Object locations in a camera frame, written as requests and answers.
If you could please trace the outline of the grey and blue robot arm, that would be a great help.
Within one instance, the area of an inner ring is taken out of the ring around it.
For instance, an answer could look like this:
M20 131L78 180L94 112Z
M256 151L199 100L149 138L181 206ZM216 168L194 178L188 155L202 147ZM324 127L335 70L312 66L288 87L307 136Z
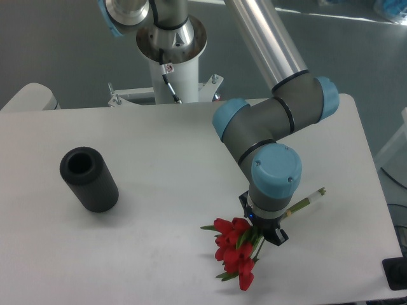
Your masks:
M115 36L136 32L148 60L157 104L186 104L212 97L198 84L198 58L207 44L203 24L186 1L99 1ZM249 181L240 196L244 214L266 241L287 240L280 222L297 189L302 164L280 139L331 116L340 98L334 83L312 76L270 1L227 1L237 27L272 96L256 105L234 98L212 124Z

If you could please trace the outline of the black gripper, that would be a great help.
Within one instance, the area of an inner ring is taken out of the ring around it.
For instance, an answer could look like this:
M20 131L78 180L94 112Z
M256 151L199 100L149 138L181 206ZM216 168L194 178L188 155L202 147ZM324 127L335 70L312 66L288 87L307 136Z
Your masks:
M248 192L241 194L238 199L244 211L244 217L247 217L253 226L256 226L263 231L263 236L266 241L274 245L282 245L288 240L288 235L280 228L282 216L278 216L274 219L265 219L256 215L250 208L248 208Z

